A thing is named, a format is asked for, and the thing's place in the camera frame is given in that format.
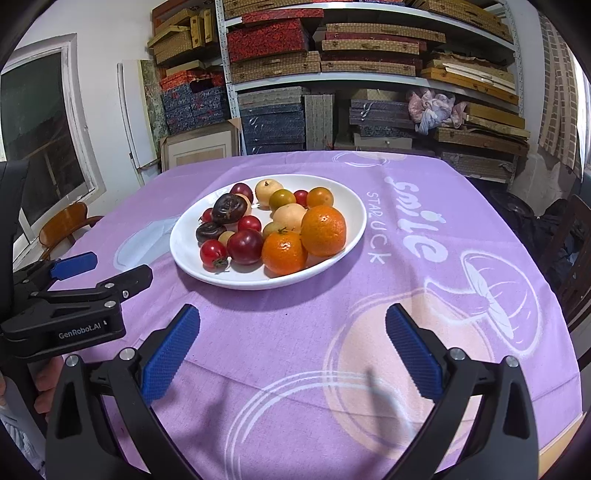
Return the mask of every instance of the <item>tangerine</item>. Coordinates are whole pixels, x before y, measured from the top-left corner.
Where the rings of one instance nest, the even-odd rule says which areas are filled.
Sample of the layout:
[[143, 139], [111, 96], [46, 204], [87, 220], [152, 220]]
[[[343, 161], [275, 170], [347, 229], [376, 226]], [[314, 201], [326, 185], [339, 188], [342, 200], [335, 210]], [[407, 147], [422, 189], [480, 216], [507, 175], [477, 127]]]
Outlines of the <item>tangerine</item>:
[[347, 240], [345, 217], [328, 205], [312, 207], [301, 221], [301, 242], [311, 255], [332, 257]]
[[285, 229], [270, 234], [262, 246], [263, 264], [277, 275], [299, 272], [306, 266], [308, 252], [300, 234]]

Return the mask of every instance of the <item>shelf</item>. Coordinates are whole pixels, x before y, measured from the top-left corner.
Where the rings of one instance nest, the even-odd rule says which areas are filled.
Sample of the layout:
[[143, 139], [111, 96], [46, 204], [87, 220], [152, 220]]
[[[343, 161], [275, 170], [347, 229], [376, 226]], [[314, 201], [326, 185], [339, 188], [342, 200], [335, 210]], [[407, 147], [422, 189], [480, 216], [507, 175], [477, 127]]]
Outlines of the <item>shelf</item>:
[[[392, 24], [401, 22], [408, 27], [430, 28], [431, 30], [441, 31], [446, 35], [450, 35], [454, 41], [469, 42], [483, 51], [487, 51], [490, 48], [500, 48], [506, 56], [509, 55], [510, 57], [512, 57], [512, 53], [515, 51], [515, 46], [512, 43], [492, 33], [488, 33], [454, 18], [432, 14], [431, 12], [417, 8], [362, 2], [322, 2], [290, 5], [289, 7], [280, 7], [278, 9], [289, 8], [321, 8], [325, 10], [325, 15], [327, 15], [326, 11], [330, 11], [330, 22], [339, 22], [340, 20], [365, 22], [367, 19], [364, 17], [369, 17], [369, 20], [373, 22], [378, 21]], [[354, 16], [350, 19], [336, 18], [333, 20], [332, 18], [334, 15], [338, 16], [340, 14], [341, 16], [346, 16], [348, 13]], [[233, 27], [240, 23], [242, 23], [242, 17], [236, 17], [226, 20], [225, 25], [226, 27]]]
[[303, 73], [300, 75], [285, 75], [282, 77], [272, 77], [268, 79], [253, 80], [251, 82], [235, 83], [234, 89], [237, 92], [245, 90], [259, 89], [263, 87], [278, 87], [289, 83], [305, 82], [375, 82], [381, 84], [398, 83], [401, 85], [413, 85], [419, 87], [433, 88], [452, 92], [457, 95], [463, 95], [475, 98], [490, 105], [497, 106], [510, 112], [518, 113], [519, 107], [511, 103], [500, 100], [496, 97], [480, 93], [476, 90], [464, 89], [452, 85], [451, 83], [438, 82], [437, 80], [428, 80], [420, 77], [408, 77], [404, 75], [392, 75], [387, 73], [361, 73], [361, 72], [321, 72], [321, 73]]

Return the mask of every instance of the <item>purple tablecloth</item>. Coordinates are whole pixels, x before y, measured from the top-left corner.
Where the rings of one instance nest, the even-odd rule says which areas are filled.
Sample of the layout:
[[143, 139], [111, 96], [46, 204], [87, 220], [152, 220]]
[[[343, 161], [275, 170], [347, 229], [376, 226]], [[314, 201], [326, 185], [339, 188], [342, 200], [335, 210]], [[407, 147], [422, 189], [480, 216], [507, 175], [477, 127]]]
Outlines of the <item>purple tablecloth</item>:
[[[280, 173], [318, 175], [357, 192], [368, 226], [349, 255], [310, 280], [265, 291], [224, 290], [176, 267], [168, 239], [191, 204], [224, 185]], [[124, 303], [126, 337], [84, 351], [87, 361], [140, 345], [185, 303], [199, 309], [199, 337], [152, 406], [206, 480], [381, 479], [433, 405], [385, 334], [384, 314], [396, 301], [448, 348], [520, 360], [540, 448], [582, 410], [555, 295], [492, 207], [440, 160], [300, 152], [175, 168], [122, 202], [69, 255], [90, 250], [96, 269], [59, 287], [94, 286], [142, 263], [154, 281]], [[442, 466], [459, 454], [477, 406]], [[130, 461], [142, 465], [113, 417]]]

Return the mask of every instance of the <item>window frame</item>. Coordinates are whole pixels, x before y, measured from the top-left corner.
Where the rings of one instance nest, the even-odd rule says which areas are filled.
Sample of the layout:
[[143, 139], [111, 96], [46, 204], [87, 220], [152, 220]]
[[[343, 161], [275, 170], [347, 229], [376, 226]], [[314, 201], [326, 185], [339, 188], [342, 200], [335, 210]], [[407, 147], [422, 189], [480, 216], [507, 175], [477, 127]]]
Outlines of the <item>window frame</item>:
[[[96, 162], [92, 143], [90, 142], [88, 126], [86, 125], [78, 77], [76, 34], [48, 38], [16, 49], [0, 72], [0, 89], [2, 88], [2, 74], [54, 53], [61, 54], [61, 81], [66, 116], [74, 151], [85, 182], [60, 199], [32, 225], [28, 223], [22, 209], [20, 210], [19, 221], [24, 233], [14, 242], [13, 261], [16, 261], [31, 249], [38, 240], [41, 228], [56, 213], [76, 201], [88, 204], [96, 200], [106, 190]], [[6, 160], [6, 152], [2, 140], [2, 116], [0, 113], [0, 161]]]

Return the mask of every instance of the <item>window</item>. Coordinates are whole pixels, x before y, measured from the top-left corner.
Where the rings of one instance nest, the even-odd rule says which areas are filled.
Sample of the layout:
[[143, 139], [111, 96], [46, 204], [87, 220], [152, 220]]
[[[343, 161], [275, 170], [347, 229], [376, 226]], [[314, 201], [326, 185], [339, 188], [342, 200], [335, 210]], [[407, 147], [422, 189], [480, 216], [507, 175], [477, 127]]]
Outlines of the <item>window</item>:
[[17, 50], [0, 75], [0, 161], [29, 162], [13, 258], [57, 212], [104, 191], [85, 123], [76, 36]]

